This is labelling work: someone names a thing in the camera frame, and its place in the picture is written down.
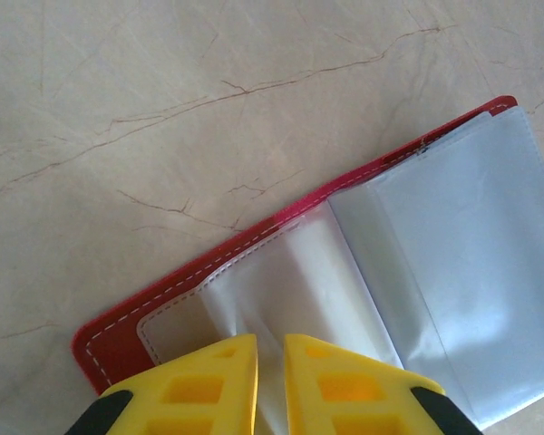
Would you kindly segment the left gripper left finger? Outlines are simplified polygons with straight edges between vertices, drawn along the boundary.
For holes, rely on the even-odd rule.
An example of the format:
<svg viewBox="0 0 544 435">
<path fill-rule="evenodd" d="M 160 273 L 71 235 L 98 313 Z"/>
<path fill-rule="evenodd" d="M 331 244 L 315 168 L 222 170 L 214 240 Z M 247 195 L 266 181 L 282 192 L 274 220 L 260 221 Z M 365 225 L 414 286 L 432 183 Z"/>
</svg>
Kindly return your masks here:
<svg viewBox="0 0 544 435">
<path fill-rule="evenodd" d="M 72 434 L 252 434 L 257 337 L 237 335 L 108 388 Z"/>
</svg>

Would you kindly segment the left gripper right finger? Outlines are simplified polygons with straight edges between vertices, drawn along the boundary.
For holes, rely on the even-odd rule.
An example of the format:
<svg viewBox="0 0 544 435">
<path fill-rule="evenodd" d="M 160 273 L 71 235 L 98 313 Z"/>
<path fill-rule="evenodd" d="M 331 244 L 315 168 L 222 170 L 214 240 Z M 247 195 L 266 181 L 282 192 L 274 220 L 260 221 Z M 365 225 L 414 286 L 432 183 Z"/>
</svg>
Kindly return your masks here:
<svg viewBox="0 0 544 435">
<path fill-rule="evenodd" d="M 292 434 L 474 434 L 437 383 L 417 373 L 291 333 L 284 343 Z"/>
</svg>

